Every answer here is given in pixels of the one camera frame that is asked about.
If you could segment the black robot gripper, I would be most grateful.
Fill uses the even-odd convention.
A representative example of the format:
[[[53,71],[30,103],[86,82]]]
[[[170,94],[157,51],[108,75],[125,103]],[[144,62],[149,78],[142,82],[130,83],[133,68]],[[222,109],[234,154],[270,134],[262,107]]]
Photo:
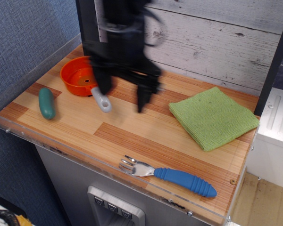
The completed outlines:
[[[102,94],[112,89],[117,76],[137,85],[138,113],[159,90],[161,69],[144,53],[144,31],[107,32],[107,42],[86,42],[94,78]]]

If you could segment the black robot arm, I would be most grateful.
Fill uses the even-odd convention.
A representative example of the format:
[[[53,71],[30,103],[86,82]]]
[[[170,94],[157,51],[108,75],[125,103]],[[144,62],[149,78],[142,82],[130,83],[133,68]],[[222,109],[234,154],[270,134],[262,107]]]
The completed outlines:
[[[145,8],[147,0],[104,0],[100,28],[107,42],[84,41],[90,51],[90,64],[100,92],[112,89],[117,76],[137,86],[138,112],[159,90],[161,69],[145,55],[145,17],[161,20]]]

